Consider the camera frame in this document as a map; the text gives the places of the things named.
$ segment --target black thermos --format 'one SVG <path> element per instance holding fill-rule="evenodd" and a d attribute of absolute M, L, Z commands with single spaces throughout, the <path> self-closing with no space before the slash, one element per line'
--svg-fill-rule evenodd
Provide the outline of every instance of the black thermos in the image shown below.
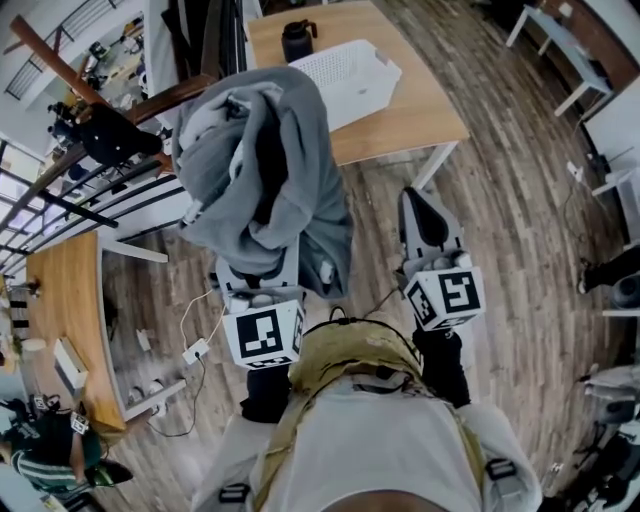
<path fill-rule="evenodd" d="M 314 38 L 318 37 L 318 29 L 312 21 L 294 21 L 285 25 L 282 32 L 282 50 L 287 62 L 293 62 L 313 53 L 311 34 L 307 31 L 307 27 L 311 27 Z"/>

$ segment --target desk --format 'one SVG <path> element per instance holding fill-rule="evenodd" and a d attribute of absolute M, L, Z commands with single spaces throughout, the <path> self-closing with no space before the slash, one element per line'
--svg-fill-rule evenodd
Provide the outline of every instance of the desk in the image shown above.
<path fill-rule="evenodd" d="M 66 336 L 89 372 L 82 397 L 89 418 L 124 430 L 127 421 L 186 383 L 179 380 L 143 402 L 126 406 L 116 382 L 104 319 L 103 250 L 160 263 L 168 261 L 166 254 L 105 240 L 95 231 L 28 256 L 27 280 L 37 279 L 41 292 L 38 298 L 29 297 L 27 301 L 29 328 L 32 337 L 47 342 L 47 348 L 36 353 L 34 373 L 43 393 L 59 394 L 63 407 L 73 406 L 54 369 L 53 346 L 56 339 Z"/>
<path fill-rule="evenodd" d="M 589 88 L 592 88 L 603 93 L 604 97 L 597 105 L 590 108 L 585 114 L 585 116 L 590 115 L 591 112 L 594 112 L 609 98 L 609 96 L 611 96 L 612 91 L 607 83 L 594 71 L 593 66 L 589 63 L 589 59 L 587 59 L 587 57 L 585 57 L 580 51 L 579 48 L 581 48 L 581 46 L 578 40 L 565 27 L 559 25 L 556 20 L 548 14 L 538 11 L 531 6 L 525 5 L 516 26 L 513 27 L 513 31 L 511 32 L 509 39 L 507 39 L 507 46 L 511 47 L 513 45 L 513 42 L 516 40 L 516 37 L 518 37 L 518 34 L 527 21 L 527 18 L 531 18 L 535 21 L 547 34 L 547 40 L 540 47 L 538 55 L 544 55 L 544 52 L 547 51 L 551 42 L 554 42 L 558 48 L 560 48 L 562 53 L 565 54 L 573 67 L 576 68 L 576 71 L 582 78 L 582 83 L 578 88 L 573 91 L 573 93 L 556 109 L 556 117 L 564 114 L 565 110 L 578 101 L 580 96 L 589 90 Z"/>
<path fill-rule="evenodd" d="M 469 137 L 464 123 L 429 68 L 392 23 L 368 1 L 321 5 L 283 12 L 248 23 L 248 36 L 259 68 L 286 65 L 283 27 L 309 19 L 318 26 L 314 50 L 366 39 L 389 57 L 402 77 L 389 106 L 331 133 L 338 165 L 435 146 L 413 186 L 422 188 L 453 151 Z"/>

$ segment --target white cable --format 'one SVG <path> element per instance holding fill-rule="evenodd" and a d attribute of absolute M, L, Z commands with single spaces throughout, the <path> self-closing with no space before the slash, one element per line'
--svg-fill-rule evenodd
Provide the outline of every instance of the white cable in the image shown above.
<path fill-rule="evenodd" d="M 187 306 L 186 311 L 184 312 L 184 315 L 182 315 L 182 320 L 180 320 L 180 332 L 182 333 L 182 341 L 184 343 L 184 349 L 188 350 L 187 347 L 187 337 L 184 334 L 184 328 L 183 328 L 183 324 L 184 324 L 184 319 L 187 318 L 187 313 L 189 313 L 189 310 L 191 309 L 191 306 L 193 305 L 193 303 L 197 300 L 203 299 L 204 297 L 206 297 L 207 295 L 209 295 L 211 292 L 213 291 L 213 289 L 209 290 L 207 293 L 200 295 L 200 297 L 196 297 L 195 299 L 193 299 L 191 302 L 189 302 L 189 305 Z"/>
<path fill-rule="evenodd" d="M 227 305 L 225 304 L 224 307 L 222 308 L 222 313 L 220 313 L 220 318 L 218 319 L 218 323 L 216 324 L 215 328 L 213 329 L 213 332 L 211 333 L 211 336 L 209 336 L 209 339 L 207 339 L 207 341 L 205 342 L 207 345 L 211 341 L 211 338 L 213 338 L 213 335 L 218 330 L 218 327 L 220 327 L 220 324 L 222 323 L 222 318 L 224 317 L 224 312 L 226 310 L 227 310 Z"/>

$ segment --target white table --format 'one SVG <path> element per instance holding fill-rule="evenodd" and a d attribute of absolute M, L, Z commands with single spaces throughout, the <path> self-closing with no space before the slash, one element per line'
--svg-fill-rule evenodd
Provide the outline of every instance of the white table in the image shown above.
<path fill-rule="evenodd" d="M 551 16 L 545 14 L 542 11 L 534 9 L 531 6 L 526 5 L 516 26 L 513 27 L 513 31 L 507 39 L 507 46 L 511 47 L 513 42 L 518 37 L 518 34 L 522 30 L 527 18 L 531 18 L 538 26 L 547 34 L 547 40 L 540 47 L 538 55 L 544 55 L 551 42 L 554 42 L 558 48 L 565 54 L 569 62 L 573 65 L 576 71 L 582 78 L 582 83 L 573 93 L 556 109 L 556 117 L 561 116 L 571 105 L 573 105 L 580 96 L 582 96 L 590 88 L 601 92 L 604 96 L 600 101 L 589 109 L 585 113 L 584 117 L 588 117 L 592 112 L 602 105 L 612 94 L 611 88 L 607 85 L 604 79 L 602 79 L 591 66 L 589 59 L 584 55 L 581 50 L 580 43 L 565 27 L 558 24 Z"/>

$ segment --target black sleeve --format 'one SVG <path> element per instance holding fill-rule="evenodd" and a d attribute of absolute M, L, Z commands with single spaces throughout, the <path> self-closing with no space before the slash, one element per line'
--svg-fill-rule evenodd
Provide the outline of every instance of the black sleeve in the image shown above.
<path fill-rule="evenodd" d="M 425 332 L 417 328 L 413 344 L 424 358 L 423 382 L 456 409 L 470 404 L 469 386 L 460 364 L 460 336 L 453 331 Z"/>
<path fill-rule="evenodd" d="M 249 397 L 240 403 L 242 417 L 257 423 L 278 423 L 289 403 L 289 365 L 247 374 Z"/>

